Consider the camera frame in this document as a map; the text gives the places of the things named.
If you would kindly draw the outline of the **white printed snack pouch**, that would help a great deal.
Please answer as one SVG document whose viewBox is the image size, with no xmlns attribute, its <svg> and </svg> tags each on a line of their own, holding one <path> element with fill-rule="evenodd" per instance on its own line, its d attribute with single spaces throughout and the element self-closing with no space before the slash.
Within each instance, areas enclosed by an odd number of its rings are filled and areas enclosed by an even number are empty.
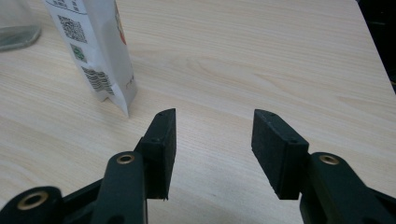
<svg viewBox="0 0 396 224">
<path fill-rule="evenodd" d="M 92 94 L 129 115 L 137 87 L 116 0 L 42 1 Z"/>
</svg>

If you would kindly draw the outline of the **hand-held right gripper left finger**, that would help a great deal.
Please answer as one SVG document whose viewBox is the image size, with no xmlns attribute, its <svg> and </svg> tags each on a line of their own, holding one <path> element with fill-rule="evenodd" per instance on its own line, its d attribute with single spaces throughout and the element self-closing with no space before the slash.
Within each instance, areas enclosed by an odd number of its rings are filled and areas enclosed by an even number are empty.
<svg viewBox="0 0 396 224">
<path fill-rule="evenodd" d="M 157 113 L 140 139 L 148 199 L 168 199 L 177 153 L 177 120 L 174 108 Z"/>
</svg>

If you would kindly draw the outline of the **clear jar with grey lid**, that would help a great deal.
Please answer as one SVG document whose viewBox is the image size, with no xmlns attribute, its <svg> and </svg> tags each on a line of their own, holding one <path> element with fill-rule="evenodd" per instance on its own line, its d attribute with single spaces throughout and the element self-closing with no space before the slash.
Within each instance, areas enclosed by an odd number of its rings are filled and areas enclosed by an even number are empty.
<svg viewBox="0 0 396 224">
<path fill-rule="evenodd" d="M 0 52 L 33 45 L 41 26 L 27 0 L 0 0 Z"/>
</svg>

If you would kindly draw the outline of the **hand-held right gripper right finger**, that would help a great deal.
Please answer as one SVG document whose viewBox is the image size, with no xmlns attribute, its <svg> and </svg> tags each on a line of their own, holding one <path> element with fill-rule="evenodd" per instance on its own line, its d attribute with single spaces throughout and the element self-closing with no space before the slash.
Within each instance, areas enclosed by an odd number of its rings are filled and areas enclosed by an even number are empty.
<svg viewBox="0 0 396 224">
<path fill-rule="evenodd" d="M 280 200 L 298 200 L 308 142 L 279 115 L 254 110 L 253 154 Z"/>
</svg>

